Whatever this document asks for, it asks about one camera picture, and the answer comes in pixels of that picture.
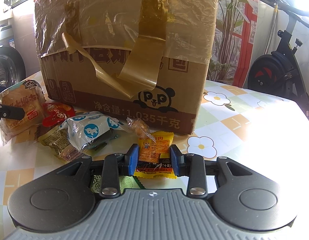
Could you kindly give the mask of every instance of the white flower print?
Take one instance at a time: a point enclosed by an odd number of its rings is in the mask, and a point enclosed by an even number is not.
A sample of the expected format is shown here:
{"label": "white flower print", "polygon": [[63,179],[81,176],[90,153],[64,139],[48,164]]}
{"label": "white flower print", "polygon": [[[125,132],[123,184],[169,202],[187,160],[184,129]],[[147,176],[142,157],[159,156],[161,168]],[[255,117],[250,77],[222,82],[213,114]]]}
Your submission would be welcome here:
{"label": "white flower print", "polygon": [[194,153],[212,159],[216,157],[216,148],[213,147],[214,142],[209,137],[192,136],[188,139],[188,153]]}
{"label": "white flower print", "polygon": [[269,106],[269,104],[267,104],[267,103],[264,102],[264,101],[259,101],[259,102],[258,102],[258,106],[260,106],[260,107],[266,109],[266,108]]}
{"label": "white flower print", "polygon": [[217,106],[230,104],[230,100],[224,94],[221,93],[208,92],[206,95],[203,96],[203,98]]}

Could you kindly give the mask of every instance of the white wall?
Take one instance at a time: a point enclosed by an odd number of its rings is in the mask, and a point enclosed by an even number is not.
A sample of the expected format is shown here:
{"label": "white wall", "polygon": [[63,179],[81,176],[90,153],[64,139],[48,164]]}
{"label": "white wall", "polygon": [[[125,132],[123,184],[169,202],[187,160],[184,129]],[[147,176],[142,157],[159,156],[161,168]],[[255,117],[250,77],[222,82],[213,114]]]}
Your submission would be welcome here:
{"label": "white wall", "polygon": [[33,24],[34,1],[27,0],[13,8],[12,11],[13,18],[9,19],[9,24],[13,27],[16,50],[25,63],[26,76],[30,76],[40,70]]}
{"label": "white wall", "polygon": [[[250,65],[252,65],[259,56],[264,54],[270,34],[270,29],[272,27],[273,13],[273,7],[259,1],[258,20]],[[309,23],[308,17],[302,17],[302,19]],[[288,20],[288,15],[284,11],[278,10],[277,21],[268,52],[269,54],[271,53],[271,51],[277,49],[277,46],[280,42],[280,38],[278,37],[277,32],[278,30],[285,30],[288,25]],[[294,28],[294,31],[292,33],[292,38],[290,41],[290,45],[292,48],[296,45],[296,38],[298,38],[303,43],[302,47],[298,48],[295,56],[300,66],[306,90],[309,94],[309,29],[300,22],[296,23],[296,27]]]}

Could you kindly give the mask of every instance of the black handlebar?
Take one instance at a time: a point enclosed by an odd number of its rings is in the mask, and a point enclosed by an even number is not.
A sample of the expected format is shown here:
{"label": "black handlebar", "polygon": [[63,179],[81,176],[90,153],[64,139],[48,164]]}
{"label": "black handlebar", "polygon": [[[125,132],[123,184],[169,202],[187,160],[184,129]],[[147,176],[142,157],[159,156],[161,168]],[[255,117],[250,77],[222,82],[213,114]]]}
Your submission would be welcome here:
{"label": "black handlebar", "polygon": [[302,23],[305,27],[309,28],[309,24],[298,16],[298,15],[301,15],[301,16],[308,16],[309,17],[309,12],[296,9],[296,8],[294,8],[290,5],[287,5],[285,3],[282,3],[280,1],[277,1],[277,3],[278,3],[278,8],[280,10],[286,12],[288,15],[294,17],[298,22]]}

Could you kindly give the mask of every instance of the exercise bike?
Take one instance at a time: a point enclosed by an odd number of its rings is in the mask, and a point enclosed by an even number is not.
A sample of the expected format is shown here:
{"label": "exercise bike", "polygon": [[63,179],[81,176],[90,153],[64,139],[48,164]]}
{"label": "exercise bike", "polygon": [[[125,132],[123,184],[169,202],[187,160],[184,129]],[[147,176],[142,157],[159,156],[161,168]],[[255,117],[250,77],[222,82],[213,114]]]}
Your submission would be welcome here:
{"label": "exercise bike", "polygon": [[[278,31],[281,40],[277,50],[267,54],[278,8],[289,15],[289,22],[284,31]],[[309,12],[295,9],[278,1],[265,55],[257,58],[252,64],[248,75],[248,89],[293,100],[309,119],[309,95],[295,57],[297,48],[302,46],[302,42],[296,39],[296,46],[293,49],[289,44],[296,22],[302,23],[307,28],[309,24],[296,14],[309,16]]]}

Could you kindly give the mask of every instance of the floral tablecloth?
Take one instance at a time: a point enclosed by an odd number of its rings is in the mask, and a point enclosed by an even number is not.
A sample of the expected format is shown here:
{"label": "floral tablecloth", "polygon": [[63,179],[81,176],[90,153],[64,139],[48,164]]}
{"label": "floral tablecloth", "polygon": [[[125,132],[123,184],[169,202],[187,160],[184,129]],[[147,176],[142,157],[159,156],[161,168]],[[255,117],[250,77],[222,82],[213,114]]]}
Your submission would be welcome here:
{"label": "floral tablecloth", "polygon": [[[46,91],[41,72],[30,78]],[[29,140],[33,132],[30,128],[5,146],[0,138],[0,239],[14,230],[6,206],[10,194],[62,165],[48,146]],[[125,153],[135,142],[133,134],[122,133],[100,150],[94,160],[114,152]],[[221,155],[230,157],[288,185],[300,204],[292,228],[301,234],[299,239],[309,240],[309,121],[295,102],[206,81],[194,133],[175,134],[173,143],[182,153],[196,153],[210,160]],[[145,188],[184,191],[188,182],[186,177],[139,180]],[[207,176],[207,183],[208,191],[214,192],[214,178]]]}

